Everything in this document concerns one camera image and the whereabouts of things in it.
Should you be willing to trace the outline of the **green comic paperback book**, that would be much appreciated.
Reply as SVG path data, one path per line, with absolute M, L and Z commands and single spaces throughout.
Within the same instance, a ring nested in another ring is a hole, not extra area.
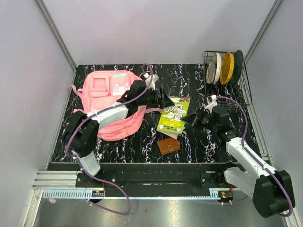
M 185 123 L 181 121 L 181 118 L 187 116 L 190 97 L 168 97 L 175 105 L 162 111 L 156 131 L 177 139 L 185 128 Z

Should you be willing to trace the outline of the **pink student backpack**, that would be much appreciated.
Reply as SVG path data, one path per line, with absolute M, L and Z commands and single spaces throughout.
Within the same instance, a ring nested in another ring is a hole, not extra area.
M 141 79 L 128 70 L 99 70 L 86 77 L 82 88 L 71 88 L 81 99 L 81 112 L 98 121 L 97 136 L 117 141 L 136 133 L 145 114 L 162 112 L 155 101 L 158 79 L 148 72 Z

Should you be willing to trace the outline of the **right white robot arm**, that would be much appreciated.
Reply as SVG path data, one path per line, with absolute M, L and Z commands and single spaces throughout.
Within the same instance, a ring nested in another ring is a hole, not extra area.
M 259 157 L 233 128 L 224 106 L 198 109 L 181 119 L 194 128 L 210 130 L 216 144 L 233 156 L 244 168 L 225 164 L 215 175 L 219 187 L 235 186 L 252 199 L 256 211 L 264 218 L 276 214 L 288 217 L 295 207 L 292 179 L 285 170 L 278 171 Z

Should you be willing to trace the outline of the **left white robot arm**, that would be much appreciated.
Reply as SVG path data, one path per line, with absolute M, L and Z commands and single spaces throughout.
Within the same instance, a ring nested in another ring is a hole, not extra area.
M 91 187 L 102 183 L 100 164 L 95 158 L 93 149 L 97 142 L 98 131 L 105 127 L 126 120 L 139 113 L 139 108 L 146 106 L 148 110 L 161 111 L 174 106 L 173 101 L 165 94 L 163 88 L 154 90 L 142 80 L 135 80 L 130 88 L 113 105 L 92 113 L 76 111 L 71 115 L 63 141 L 65 153 L 76 158 L 86 175 L 86 182 Z

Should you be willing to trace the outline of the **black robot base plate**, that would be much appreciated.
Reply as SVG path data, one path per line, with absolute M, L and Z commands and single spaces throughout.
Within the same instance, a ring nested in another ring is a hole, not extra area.
M 240 165 L 228 163 L 128 163 L 101 164 L 96 177 L 125 187 L 129 185 L 185 185 L 230 188 L 223 171 Z

